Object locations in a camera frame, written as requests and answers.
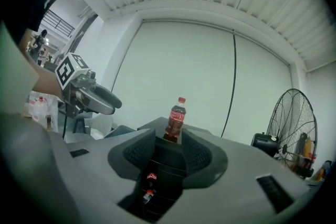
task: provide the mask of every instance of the bottle label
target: bottle label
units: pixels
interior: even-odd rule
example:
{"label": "bottle label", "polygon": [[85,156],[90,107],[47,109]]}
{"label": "bottle label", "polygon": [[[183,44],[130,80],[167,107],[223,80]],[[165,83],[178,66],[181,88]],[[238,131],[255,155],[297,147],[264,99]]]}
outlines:
{"label": "bottle label", "polygon": [[156,180],[156,179],[157,179],[157,175],[154,174],[154,173],[149,173],[149,174],[147,175],[147,179],[154,179],[154,180]]}
{"label": "bottle label", "polygon": [[185,114],[172,111],[169,117],[175,121],[184,121]]}

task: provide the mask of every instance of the black cord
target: black cord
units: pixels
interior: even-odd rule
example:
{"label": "black cord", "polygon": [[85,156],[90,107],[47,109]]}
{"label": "black cord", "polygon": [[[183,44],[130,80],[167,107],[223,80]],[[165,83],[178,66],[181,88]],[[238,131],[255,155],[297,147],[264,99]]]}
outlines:
{"label": "black cord", "polygon": [[226,117],[226,122],[222,131],[222,135],[221,137],[223,137],[225,128],[226,128],[226,124],[227,121],[229,119],[230,116],[230,111],[231,111],[231,106],[232,106],[232,101],[233,101],[233,95],[235,93],[235,86],[236,86],[236,69],[237,69],[237,50],[236,50],[236,36],[235,36],[235,32],[233,32],[233,46],[234,46],[234,54],[235,54],[235,70],[234,70],[234,74],[233,74],[233,86],[232,86],[232,95],[231,95],[231,101],[230,101],[230,106],[229,106],[229,111],[227,113],[227,117]]}
{"label": "black cord", "polygon": [[63,140],[64,140],[64,137],[65,137],[65,130],[67,128],[67,119],[68,119],[67,110],[68,110],[68,104],[65,103],[65,119],[64,119],[63,135],[62,135]]}

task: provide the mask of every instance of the balcony railing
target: balcony railing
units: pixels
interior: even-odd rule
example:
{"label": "balcony railing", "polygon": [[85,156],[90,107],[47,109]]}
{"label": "balcony railing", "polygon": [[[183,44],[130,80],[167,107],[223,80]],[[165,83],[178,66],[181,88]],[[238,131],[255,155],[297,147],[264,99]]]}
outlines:
{"label": "balcony railing", "polygon": [[66,21],[64,21],[61,17],[53,13],[51,10],[48,10],[45,13],[42,20],[52,25],[55,29],[59,30],[67,37],[69,37],[72,31],[75,29],[74,27],[69,25]]}

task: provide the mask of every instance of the person's arm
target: person's arm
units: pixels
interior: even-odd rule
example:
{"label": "person's arm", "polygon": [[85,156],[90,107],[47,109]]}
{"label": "person's arm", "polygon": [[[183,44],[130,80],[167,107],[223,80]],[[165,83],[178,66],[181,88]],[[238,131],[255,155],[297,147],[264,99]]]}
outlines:
{"label": "person's arm", "polygon": [[26,46],[29,42],[31,34],[32,31],[30,29],[27,29],[19,43],[19,49],[21,53],[24,55],[24,57],[27,59],[29,64],[39,74],[39,79],[35,84],[33,90],[37,92],[56,95],[58,98],[62,100],[62,90],[58,83],[56,75],[50,72],[49,70],[42,68],[37,63],[35,63],[26,52]]}

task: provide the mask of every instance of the black fan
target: black fan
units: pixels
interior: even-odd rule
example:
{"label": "black fan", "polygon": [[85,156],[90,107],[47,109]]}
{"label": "black fan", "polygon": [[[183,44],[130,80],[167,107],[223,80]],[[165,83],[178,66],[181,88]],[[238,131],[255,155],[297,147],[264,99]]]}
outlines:
{"label": "black fan", "polygon": [[251,145],[302,178],[310,177],[317,146],[317,124],[307,97],[297,89],[285,92],[275,105],[267,133],[255,134]]}

